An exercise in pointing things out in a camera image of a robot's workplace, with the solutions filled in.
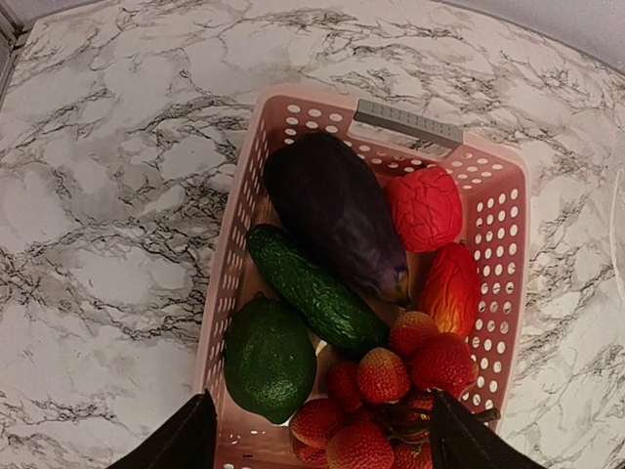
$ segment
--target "toy fruit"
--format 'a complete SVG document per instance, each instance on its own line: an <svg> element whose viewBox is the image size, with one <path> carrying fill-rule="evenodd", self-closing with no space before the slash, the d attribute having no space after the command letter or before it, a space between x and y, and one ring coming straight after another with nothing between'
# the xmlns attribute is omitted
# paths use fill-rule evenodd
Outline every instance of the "toy fruit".
<svg viewBox="0 0 625 469"><path fill-rule="evenodd" d="M328 397L342 405L347 412L354 412L362 405L356 379L357 370L358 364L355 362L340 362L332 366L325 375Z"/></svg>
<svg viewBox="0 0 625 469"><path fill-rule="evenodd" d="M308 401L295 412L289 427L300 442L311 448L325 448L332 436L346 425L341 405L329 399Z"/></svg>
<svg viewBox="0 0 625 469"><path fill-rule="evenodd" d="M444 169L421 169L391 179L385 193L406 250L434 251L460 234L460 193Z"/></svg>
<svg viewBox="0 0 625 469"><path fill-rule="evenodd" d="M326 457L330 469L391 469L395 461L393 447L370 422L339 430L328 444Z"/></svg>
<svg viewBox="0 0 625 469"><path fill-rule="evenodd" d="M395 463L392 469L433 469L430 444L407 445L400 443L395 448Z"/></svg>
<svg viewBox="0 0 625 469"><path fill-rule="evenodd" d="M397 318L389 335L389 349L403 360L410 360L417 347L428 337L438 334L435 321L425 313L408 311Z"/></svg>
<svg viewBox="0 0 625 469"><path fill-rule="evenodd" d="M300 461L309 466L324 466L327 464L325 449L309 447L297 438L293 438L293 452Z"/></svg>
<svg viewBox="0 0 625 469"><path fill-rule="evenodd" d="M480 298L478 265L467 246L451 243L437 252L420 308L434 318L440 332L463 339L473 330Z"/></svg>
<svg viewBox="0 0 625 469"><path fill-rule="evenodd" d="M284 228L346 283L406 303L406 253L375 174L340 139L311 133L270 154L263 182Z"/></svg>
<svg viewBox="0 0 625 469"><path fill-rule="evenodd" d="M401 358L390 350L373 349L358 364L358 389L370 404L396 403L410 389L410 378Z"/></svg>
<svg viewBox="0 0 625 469"><path fill-rule="evenodd" d="M427 391L439 389L458 399L478 379L478 366L457 334L443 332L426 340L412 361L412 382Z"/></svg>
<svg viewBox="0 0 625 469"><path fill-rule="evenodd" d="M309 397L316 356L306 326L291 307L258 294L226 332L226 386L232 399L274 424Z"/></svg>

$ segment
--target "white marble surface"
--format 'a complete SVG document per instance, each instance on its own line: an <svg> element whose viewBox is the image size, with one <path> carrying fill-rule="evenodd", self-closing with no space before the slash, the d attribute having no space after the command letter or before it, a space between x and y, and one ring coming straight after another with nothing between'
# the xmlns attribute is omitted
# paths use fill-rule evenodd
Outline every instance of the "white marble surface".
<svg viewBox="0 0 625 469"><path fill-rule="evenodd" d="M284 81L524 154L528 303L502 435L551 468L624 467L607 236L623 77L416 0L117 0L38 23L0 113L0 468L106 467L189 397L237 151Z"/></svg>

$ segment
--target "white wall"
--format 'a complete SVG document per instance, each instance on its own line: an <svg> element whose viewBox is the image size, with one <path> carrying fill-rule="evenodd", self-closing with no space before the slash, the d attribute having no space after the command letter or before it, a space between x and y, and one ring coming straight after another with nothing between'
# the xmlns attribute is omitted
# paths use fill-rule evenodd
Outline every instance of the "white wall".
<svg viewBox="0 0 625 469"><path fill-rule="evenodd" d="M520 24L625 72L625 0L448 0Z"/></svg>

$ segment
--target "cucumber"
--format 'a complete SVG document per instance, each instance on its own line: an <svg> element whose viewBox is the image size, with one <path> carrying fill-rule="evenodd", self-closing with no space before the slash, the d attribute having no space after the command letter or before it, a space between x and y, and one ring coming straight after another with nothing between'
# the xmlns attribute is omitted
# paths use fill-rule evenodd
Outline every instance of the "cucumber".
<svg viewBox="0 0 625 469"><path fill-rule="evenodd" d="M261 276L320 339L353 360L387 345L389 327L356 293L306 259L285 231L257 225L247 233L247 249Z"/></svg>

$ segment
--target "purple eggplant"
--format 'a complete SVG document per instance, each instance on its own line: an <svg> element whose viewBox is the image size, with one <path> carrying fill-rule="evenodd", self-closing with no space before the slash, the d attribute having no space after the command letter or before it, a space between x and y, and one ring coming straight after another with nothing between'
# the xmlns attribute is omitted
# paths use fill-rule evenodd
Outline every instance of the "purple eggplant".
<svg viewBox="0 0 625 469"><path fill-rule="evenodd" d="M407 304L406 254L373 171L341 140L307 134L263 172L284 228L317 263L385 301Z"/></svg>

